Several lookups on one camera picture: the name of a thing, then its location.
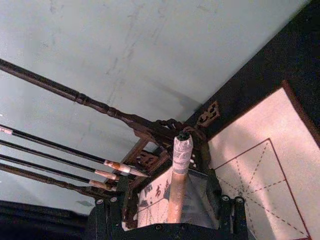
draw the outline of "metal rivet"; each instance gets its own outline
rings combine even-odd
[[[226,202],[229,201],[229,199],[230,199],[230,198],[227,197],[227,196],[223,196],[223,197],[222,197],[222,200],[223,200],[223,201],[226,201]]]
[[[243,200],[242,198],[240,198],[240,197],[237,198],[236,201],[237,201],[238,203],[243,203],[243,202],[244,202],[244,200]]]

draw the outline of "light blue wall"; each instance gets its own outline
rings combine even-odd
[[[124,112],[151,121],[183,121],[305,3],[0,0],[0,58]],[[137,141],[122,122],[4,72],[0,72],[0,89],[1,124],[114,161],[120,161]],[[16,137],[1,134],[0,138],[104,169]],[[4,146],[0,152],[44,163]],[[103,181],[58,163],[44,164]],[[84,214],[91,208],[77,201],[93,203],[75,192],[3,172],[0,181],[2,200]]]

